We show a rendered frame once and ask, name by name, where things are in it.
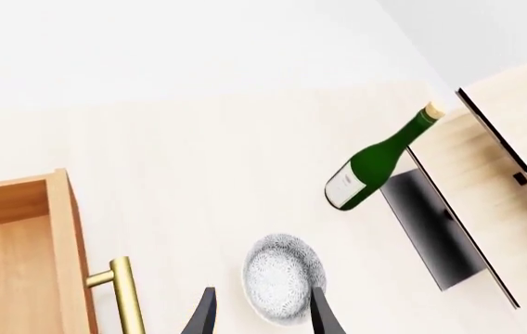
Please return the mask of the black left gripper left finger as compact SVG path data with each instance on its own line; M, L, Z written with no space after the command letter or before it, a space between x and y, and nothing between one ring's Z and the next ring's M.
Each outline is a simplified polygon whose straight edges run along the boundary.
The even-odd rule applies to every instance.
M213 334L217 311L215 287L204 289L193 315L181 334Z

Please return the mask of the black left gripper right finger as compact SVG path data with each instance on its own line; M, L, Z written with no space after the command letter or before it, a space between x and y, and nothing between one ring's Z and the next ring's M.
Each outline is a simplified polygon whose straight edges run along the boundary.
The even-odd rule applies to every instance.
M311 289L310 308L314 334L346 334L320 287Z

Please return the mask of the patterned black and white bowl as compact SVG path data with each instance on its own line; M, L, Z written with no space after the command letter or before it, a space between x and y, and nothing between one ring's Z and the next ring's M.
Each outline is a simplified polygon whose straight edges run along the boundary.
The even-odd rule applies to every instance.
M260 238L247 252L241 286L255 314L287 328L310 318L311 289L326 289L327 275L312 247L295 236L275 233Z

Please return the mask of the open wooden drawer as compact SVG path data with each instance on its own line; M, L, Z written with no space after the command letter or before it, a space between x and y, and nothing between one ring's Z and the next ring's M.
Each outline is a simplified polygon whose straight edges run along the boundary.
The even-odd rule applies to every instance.
M98 334L67 172L0 182L0 334Z

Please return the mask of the green glass wine bottle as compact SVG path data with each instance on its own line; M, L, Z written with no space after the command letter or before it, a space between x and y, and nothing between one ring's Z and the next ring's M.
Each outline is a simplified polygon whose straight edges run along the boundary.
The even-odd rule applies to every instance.
M394 135L352 155L326 182L324 194L329 205L349 211L379 190L406 148L444 115L430 102Z

